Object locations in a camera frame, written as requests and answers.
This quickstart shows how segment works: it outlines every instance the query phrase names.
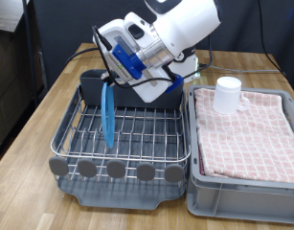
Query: gray plastic tray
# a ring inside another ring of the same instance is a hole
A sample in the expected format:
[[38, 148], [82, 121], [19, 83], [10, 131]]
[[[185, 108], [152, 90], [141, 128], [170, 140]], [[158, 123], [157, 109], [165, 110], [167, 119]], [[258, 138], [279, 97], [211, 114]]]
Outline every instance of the gray plastic tray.
[[[188, 180], [187, 206], [196, 216], [251, 219], [294, 223], [294, 184], [212, 177], [200, 174], [193, 91], [214, 86], [189, 87], [189, 113], [192, 139], [191, 175]], [[294, 131], [294, 102], [282, 90], [242, 88], [280, 95], [283, 111]]]

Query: mug handle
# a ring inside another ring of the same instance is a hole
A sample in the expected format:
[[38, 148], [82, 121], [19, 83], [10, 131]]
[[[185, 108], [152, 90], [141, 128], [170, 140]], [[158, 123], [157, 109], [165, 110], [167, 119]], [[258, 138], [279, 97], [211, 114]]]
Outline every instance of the mug handle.
[[247, 110], [250, 107], [250, 101], [247, 98], [244, 98], [243, 93], [241, 94], [241, 98], [245, 101], [246, 105], [245, 107], [241, 106], [240, 104], [238, 105], [238, 109], [240, 111], [244, 111]]

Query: pink checkered towel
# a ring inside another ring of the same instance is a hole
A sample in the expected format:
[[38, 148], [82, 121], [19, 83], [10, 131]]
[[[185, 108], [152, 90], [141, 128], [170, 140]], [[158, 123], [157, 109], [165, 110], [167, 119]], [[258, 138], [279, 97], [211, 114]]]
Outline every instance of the pink checkered towel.
[[212, 109], [214, 90], [195, 90], [198, 144], [206, 175], [294, 183], [294, 133], [276, 95], [243, 92], [250, 108]]

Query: table surface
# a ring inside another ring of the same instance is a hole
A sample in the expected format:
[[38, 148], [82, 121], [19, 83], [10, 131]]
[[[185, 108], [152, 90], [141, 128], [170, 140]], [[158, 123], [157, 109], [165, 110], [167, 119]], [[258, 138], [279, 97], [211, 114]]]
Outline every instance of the table surface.
[[1, 31], [14, 32], [22, 15], [22, 0], [0, 0]]
[[[82, 44], [79, 50], [94, 47]], [[209, 52], [197, 51], [208, 63]], [[265, 55], [214, 52], [215, 66], [274, 69]], [[186, 195], [165, 201], [154, 211], [90, 208], [64, 194], [54, 181], [48, 161], [50, 143], [79, 84], [79, 75], [103, 68], [98, 51], [73, 59], [0, 162], [0, 229], [294, 229], [294, 225], [238, 219], [202, 218], [187, 210]], [[294, 92], [283, 75], [229, 73], [208, 68], [194, 84], [215, 85], [222, 76], [239, 78], [244, 87]]]

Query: blue plastic part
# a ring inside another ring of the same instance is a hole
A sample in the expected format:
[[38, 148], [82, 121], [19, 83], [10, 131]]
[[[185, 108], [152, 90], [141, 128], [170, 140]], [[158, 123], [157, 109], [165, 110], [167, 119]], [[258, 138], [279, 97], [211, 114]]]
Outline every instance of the blue plastic part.
[[135, 80], [138, 80], [142, 76], [142, 71], [146, 67], [135, 54], [128, 56], [120, 44], [116, 45], [112, 54], [122, 64], [120, 68], [124, 67]]
[[175, 89], [178, 85], [180, 85], [183, 82], [183, 78], [180, 77], [179, 75], [175, 75], [175, 81], [171, 86], [168, 87], [166, 90], [166, 93], [171, 92], [173, 89]]
[[107, 145], [112, 149], [114, 147], [115, 136], [115, 112], [114, 112], [114, 89], [107, 85], [102, 86], [102, 132]]
[[146, 69], [145, 65], [139, 60], [136, 54], [132, 54], [129, 56], [129, 58], [130, 62], [133, 64], [133, 67], [139, 72], [143, 72]]

